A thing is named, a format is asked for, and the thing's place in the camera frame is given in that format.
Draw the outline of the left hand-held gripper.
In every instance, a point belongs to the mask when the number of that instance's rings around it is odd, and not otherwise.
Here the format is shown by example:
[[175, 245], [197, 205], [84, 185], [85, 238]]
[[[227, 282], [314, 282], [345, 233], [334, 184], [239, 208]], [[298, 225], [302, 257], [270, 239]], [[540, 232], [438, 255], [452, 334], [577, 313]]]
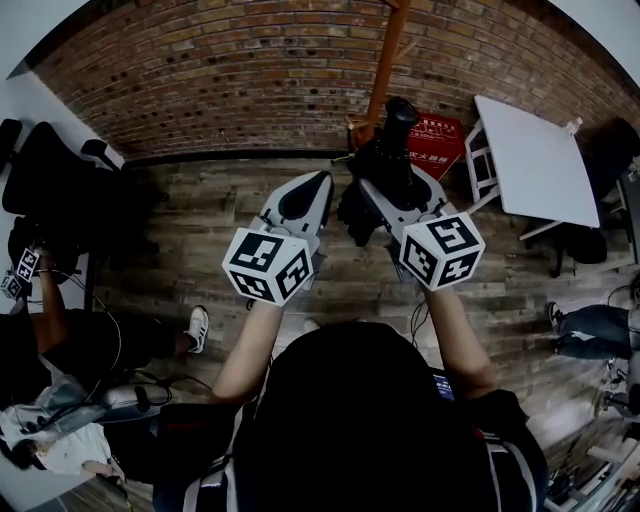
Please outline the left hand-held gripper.
[[236, 231], [222, 266], [239, 294], [283, 306], [312, 288], [324, 259], [320, 233], [333, 192], [329, 172], [300, 175], [269, 196], [249, 227]]

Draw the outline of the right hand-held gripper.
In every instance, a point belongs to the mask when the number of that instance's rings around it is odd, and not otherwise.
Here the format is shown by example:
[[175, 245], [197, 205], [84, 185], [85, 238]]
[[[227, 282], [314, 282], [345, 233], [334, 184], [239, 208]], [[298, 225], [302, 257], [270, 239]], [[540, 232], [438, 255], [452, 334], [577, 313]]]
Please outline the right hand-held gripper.
[[404, 211], [368, 179], [359, 179], [358, 186], [392, 236], [388, 250], [399, 279], [404, 282], [413, 278], [428, 290], [437, 291], [469, 279], [486, 244], [469, 214], [441, 216], [448, 204], [442, 186], [418, 166], [411, 164], [410, 168], [414, 206], [410, 218], [418, 220], [404, 221]]

